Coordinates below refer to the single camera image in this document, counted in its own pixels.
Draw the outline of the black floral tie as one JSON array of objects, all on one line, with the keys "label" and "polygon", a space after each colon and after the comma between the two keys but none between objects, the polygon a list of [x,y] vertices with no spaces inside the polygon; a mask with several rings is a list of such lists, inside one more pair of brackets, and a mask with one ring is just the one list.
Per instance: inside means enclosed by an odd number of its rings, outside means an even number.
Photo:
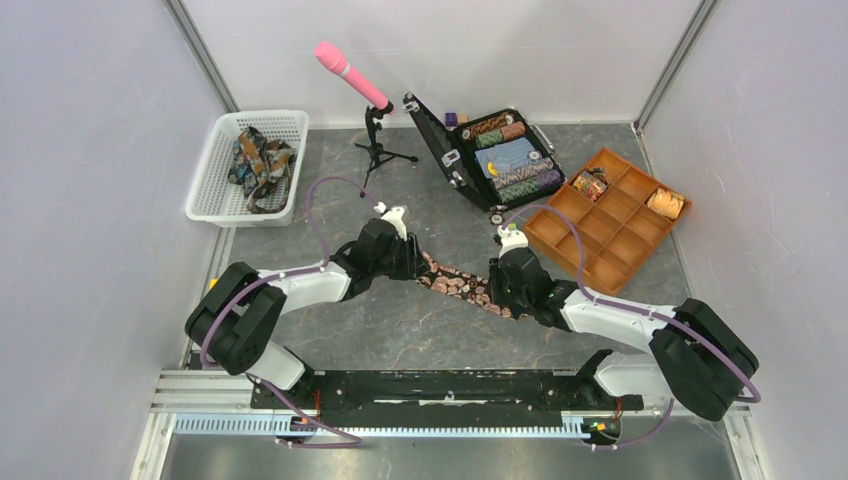
[{"label": "black floral tie", "polygon": [[488,278],[442,265],[427,253],[422,253],[424,267],[416,281],[422,287],[464,301],[499,317],[518,320],[526,316],[519,306],[495,301]]}]

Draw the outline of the orange compartment tray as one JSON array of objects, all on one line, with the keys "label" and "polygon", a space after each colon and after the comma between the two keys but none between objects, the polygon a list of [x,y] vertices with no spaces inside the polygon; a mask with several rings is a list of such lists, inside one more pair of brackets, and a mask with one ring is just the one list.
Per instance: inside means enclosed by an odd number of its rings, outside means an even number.
[{"label": "orange compartment tray", "polygon": [[[596,202],[571,186],[579,173],[594,167],[605,168],[610,183]],[[548,200],[553,210],[535,212],[523,231],[531,245],[566,272],[581,273],[588,287],[617,295],[691,208],[683,195],[686,205],[676,221],[656,214],[646,201],[659,187],[677,192],[603,148]]]}]

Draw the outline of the white plastic basket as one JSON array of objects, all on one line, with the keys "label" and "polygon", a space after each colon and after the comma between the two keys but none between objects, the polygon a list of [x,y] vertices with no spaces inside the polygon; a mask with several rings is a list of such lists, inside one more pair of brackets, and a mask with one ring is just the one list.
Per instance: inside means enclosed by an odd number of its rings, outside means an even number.
[{"label": "white plastic basket", "polygon": [[[310,117],[302,110],[253,110],[225,114],[215,122],[198,161],[185,204],[186,216],[221,228],[285,227],[291,224],[296,190],[305,159]],[[274,194],[257,203],[272,211],[252,213],[243,187],[228,180],[239,135],[253,127],[268,140],[280,140],[294,149],[291,178]],[[281,204],[283,208],[273,209]]]}]

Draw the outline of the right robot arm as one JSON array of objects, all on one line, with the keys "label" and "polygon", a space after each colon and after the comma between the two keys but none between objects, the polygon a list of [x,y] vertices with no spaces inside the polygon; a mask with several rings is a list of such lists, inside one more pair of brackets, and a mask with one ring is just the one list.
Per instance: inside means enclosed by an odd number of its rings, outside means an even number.
[{"label": "right robot arm", "polygon": [[760,362],[705,302],[648,305],[555,280],[527,247],[489,261],[492,296],[539,324],[611,339],[636,354],[605,355],[577,382],[580,400],[602,408],[626,395],[668,396],[702,419],[722,419],[735,402],[756,403]]}]

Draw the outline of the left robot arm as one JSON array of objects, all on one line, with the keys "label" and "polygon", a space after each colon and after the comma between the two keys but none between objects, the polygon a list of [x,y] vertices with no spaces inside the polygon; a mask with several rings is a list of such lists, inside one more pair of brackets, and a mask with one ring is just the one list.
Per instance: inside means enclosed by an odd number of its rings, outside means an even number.
[{"label": "left robot arm", "polygon": [[414,234],[396,221],[371,219],[327,263],[289,270],[231,264],[188,316],[184,331],[200,347],[203,365],[268,382],[288,406],[302,407],[313,397],[314,381],[304,361],[273,341],[281,316],[350,300],[379,277],[411,281],[428,270]]}]

